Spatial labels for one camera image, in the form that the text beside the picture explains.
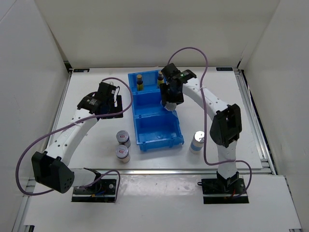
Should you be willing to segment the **yellow label bottle gold cap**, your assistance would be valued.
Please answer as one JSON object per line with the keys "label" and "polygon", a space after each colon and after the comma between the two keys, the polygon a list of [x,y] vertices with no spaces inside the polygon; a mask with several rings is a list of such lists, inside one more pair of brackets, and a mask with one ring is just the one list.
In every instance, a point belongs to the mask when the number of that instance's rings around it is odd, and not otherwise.
{"label": "yellow label bottle gold cap", "polygon": [[157,88],[160,88],[160,85],[164,83],[165,83],[164,76],[161,71],[158,71]]}

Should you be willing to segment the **blue label shaker silver lid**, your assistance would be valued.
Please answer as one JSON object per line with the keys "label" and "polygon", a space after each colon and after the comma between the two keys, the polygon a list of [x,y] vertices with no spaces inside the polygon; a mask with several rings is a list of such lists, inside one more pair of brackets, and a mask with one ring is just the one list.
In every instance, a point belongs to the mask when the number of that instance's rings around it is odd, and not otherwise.
{"label": "blue label shaker silver lid", "polygon": [[177,103],[174,103],[174,102],[166,102],[164,108],[168,111],[174,111],[176,110],[176,107],[177,107]]}

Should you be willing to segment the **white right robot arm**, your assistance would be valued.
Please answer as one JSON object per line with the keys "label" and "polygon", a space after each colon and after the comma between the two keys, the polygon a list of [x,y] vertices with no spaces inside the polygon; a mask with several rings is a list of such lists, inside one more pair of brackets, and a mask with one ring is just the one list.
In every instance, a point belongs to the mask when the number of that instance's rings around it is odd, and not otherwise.
{"label": "white right robot arm", "polygon": [[161,73],[166,81],[160,84],[161,104],[166,110],[174,111],[186,95],[204,110],[205,119],[211,119],[210,137],[218,149],[217,188],[222,193],[230,192],[239,178],[235,159],[242,131],[240,107],[216,97],[191,70],[181,72],[171,63]]}

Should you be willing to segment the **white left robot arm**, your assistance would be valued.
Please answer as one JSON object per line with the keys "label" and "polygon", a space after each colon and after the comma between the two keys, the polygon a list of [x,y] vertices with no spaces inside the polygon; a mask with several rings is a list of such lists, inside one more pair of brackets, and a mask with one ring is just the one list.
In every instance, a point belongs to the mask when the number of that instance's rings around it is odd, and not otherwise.
{"label": "white left robot arm", "polygon": [[85,187],[90,193],[100,190],[99,172],[90,168],[70,169],[69,163],[80,142],[100,119],[123,117],[122,98],[115,95],[116,89],[112,84],[101,82],[96,92],[86,95],[78,103],[70,127],[42,153],[36,152],[32,156],[36,182],[59,193],[65,193],[71,187]]}

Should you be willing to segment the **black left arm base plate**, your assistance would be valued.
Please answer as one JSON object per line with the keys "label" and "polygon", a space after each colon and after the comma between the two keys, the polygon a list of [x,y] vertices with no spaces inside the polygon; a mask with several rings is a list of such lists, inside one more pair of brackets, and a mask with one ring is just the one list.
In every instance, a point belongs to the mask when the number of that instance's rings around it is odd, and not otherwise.
{"label": "black left arm base plate", "polygon": [[103,177],[94,186],[88,188],[73,188],[71,202],[73,203],[114,203],[118,177],[111,175]]}

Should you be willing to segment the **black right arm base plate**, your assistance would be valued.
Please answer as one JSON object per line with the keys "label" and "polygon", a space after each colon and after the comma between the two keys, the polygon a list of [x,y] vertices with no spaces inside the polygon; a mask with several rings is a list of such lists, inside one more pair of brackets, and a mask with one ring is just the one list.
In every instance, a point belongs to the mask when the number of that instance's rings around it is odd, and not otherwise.
{"label": "black right arm base plate", "polygon": [[204,178],[197,183],[202,187],[204,204],[246,204],[249,203],[245,192],[244,179],[240,178],[232,186],[224,189],[216,178]]}

